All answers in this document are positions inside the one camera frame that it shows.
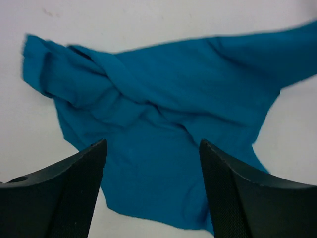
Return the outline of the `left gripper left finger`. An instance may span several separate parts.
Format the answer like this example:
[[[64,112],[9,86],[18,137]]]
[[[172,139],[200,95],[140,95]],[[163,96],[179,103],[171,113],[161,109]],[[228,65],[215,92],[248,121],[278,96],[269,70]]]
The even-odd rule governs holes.
[[[106,163],[100,140],[41,170],[0,185],[2,238],[86,238]]]

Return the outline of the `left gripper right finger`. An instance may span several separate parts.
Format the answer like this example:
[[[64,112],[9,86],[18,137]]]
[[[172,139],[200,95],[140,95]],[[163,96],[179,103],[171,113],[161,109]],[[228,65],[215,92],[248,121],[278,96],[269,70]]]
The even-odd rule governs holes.
[[[316,237],[316,186],[262,172],[207,140],[199,152],[215,237]]]

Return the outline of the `blue t shirt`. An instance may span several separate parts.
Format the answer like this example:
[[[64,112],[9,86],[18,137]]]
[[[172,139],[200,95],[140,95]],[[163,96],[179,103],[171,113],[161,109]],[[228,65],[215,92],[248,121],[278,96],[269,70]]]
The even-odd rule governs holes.
[[[252,145],[280,91],[316,75],[317,24],[116,54],[29,34],[23,57],[23,80],[54,100],[66,141],[107,140],[109,209],[212,233],[201,140],[264,171]]]

